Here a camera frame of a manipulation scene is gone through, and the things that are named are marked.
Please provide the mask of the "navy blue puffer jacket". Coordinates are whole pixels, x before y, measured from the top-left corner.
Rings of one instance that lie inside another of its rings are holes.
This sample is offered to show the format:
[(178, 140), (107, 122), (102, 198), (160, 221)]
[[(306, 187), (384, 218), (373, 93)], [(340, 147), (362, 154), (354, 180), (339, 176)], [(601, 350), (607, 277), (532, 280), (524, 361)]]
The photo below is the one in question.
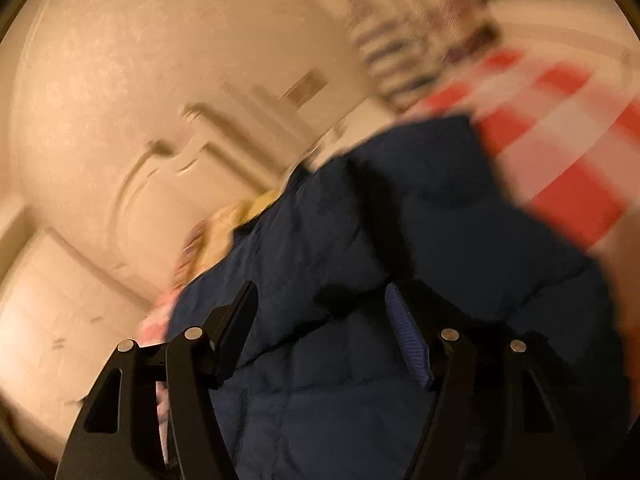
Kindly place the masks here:
[(242, 479), (400, 479), (433, 396), (412, 378), (385, 291), (425, 285), (462, 312), (548, 337), (577, 361), (612, 333), (600, 266), (511, 205), (468, 118), (409, 122), (316, 171), (235, 233), (182, 293), (176, 336), (244, 282), (259, 307), (212, 393)]

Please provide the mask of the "white wardrobe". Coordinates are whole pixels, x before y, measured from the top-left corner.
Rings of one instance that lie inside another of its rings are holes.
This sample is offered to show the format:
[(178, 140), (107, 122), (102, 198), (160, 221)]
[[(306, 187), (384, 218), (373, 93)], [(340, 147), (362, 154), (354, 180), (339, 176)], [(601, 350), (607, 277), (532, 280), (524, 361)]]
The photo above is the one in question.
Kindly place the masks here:
[(82, 400), (150, 307), (2, 193), (1, 399), (38, 452), (61, 457)]

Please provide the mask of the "colourful patterned pillow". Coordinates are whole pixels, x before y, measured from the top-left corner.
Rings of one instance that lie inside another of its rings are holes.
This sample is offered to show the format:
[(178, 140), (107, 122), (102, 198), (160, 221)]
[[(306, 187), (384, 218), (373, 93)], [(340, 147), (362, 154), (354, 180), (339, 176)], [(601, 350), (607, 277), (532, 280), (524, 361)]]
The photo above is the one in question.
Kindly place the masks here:
[(186, 236), (172, 278), (172, 286), (175, 288), (184, 287), (194, 279), (198, 260), (207, 243), (207, 229), (207, 222), (201, 221)]

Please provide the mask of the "yellow pillow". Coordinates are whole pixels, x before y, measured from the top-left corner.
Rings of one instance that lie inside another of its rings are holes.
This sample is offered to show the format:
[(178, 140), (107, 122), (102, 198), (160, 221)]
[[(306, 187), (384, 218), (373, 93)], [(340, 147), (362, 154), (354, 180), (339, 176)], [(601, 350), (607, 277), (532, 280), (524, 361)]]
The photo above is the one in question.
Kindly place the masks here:
[(281, 190), (277, 188), (265, 192), (256, 200), (240, 200), (213, 214), (206, 221), (204, 245), (198, 256), (195, 274), (202, 274), (220, 263), (231, 250), (234, 231), (262, 214), (280, 194)]

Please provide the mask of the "white wooden headboard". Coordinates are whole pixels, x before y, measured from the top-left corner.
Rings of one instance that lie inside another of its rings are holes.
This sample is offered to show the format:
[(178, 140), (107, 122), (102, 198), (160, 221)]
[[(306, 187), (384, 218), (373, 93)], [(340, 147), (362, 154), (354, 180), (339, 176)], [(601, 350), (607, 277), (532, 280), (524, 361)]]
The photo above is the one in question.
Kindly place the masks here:
[(116, 276), (146, 299), (169, 285), (198, 222), (276, 188), (320, 138), (290, 110), (253, 100), (189, 104), (179, 124), (185, 141), (155, 140), (130, 167), (108, 224)]

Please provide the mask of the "red white checkered blanket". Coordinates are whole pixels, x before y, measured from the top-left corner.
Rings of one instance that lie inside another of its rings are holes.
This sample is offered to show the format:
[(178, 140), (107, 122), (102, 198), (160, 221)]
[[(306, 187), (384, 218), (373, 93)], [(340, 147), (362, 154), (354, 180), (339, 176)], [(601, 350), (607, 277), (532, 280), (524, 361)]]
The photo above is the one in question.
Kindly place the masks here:
[(498, 48), (406, 119), (465, 114), (515, 203), (579, 247), (639, 255), (639, 92), (593, 68)]

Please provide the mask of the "boat print curtain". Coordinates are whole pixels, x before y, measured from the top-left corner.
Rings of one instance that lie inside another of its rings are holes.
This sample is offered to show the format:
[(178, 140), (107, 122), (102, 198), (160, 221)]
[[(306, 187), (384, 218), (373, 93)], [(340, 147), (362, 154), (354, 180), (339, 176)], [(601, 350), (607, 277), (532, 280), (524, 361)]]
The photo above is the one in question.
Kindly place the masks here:
[(376, 93), (406, 110), (499, 37), (483, 0), (335, 0)]

